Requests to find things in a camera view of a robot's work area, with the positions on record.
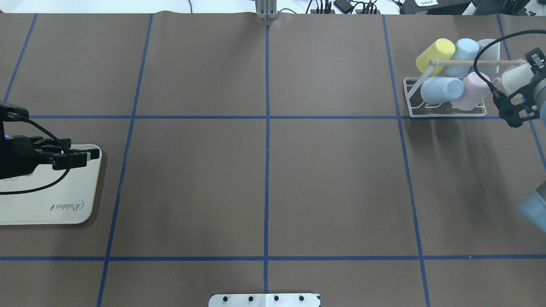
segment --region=yellow cup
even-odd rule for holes
[[[429,61],[431,60],[449,60],[455,53],[455,44],[447,38],[440,38],[436,40],[430,47],[428,47],[423,53],[415,60],[415,65],[420,72],[425,72],[429,67]],[[437,66],[431,76],[439,74],[444,66]]]

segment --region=power adapter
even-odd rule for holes
[[[334,5],[344,14],[349,13],[354,8],[347,0],[336,0]]]

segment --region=white label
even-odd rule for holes
[[[431,5],[437,5],[438,0],[415,0],[418,7],[429,7]]]

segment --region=light blue cup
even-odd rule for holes
[[[531,195],[519,205],[518,211],[526,219],[546,232],[546,201],[537,191],[531,192]]]
[[[455,44],[455,54],[451,60],[474,60],[479,52],[479,44],[470,38],[461,38]],[[445,66],[443,72],[453,77],[464,78],[471,66]]]
[[[465,91],[462,81],[450,77],[430,77],[421,85],[421,97],[428,104],[439,104],[459,99]]]

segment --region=wooden rod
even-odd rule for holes
[[[512,65],[521,65],[526,63],[524,60],[501,60],[501,61],[488,61],[488,60],[479,60],[478,65],[480,66],[512,66]],[[429,65],[436,65],[436,60],[431,60]],[[474,65],[473,60],[439,60],[438,65],[440,66],[472,66]]]

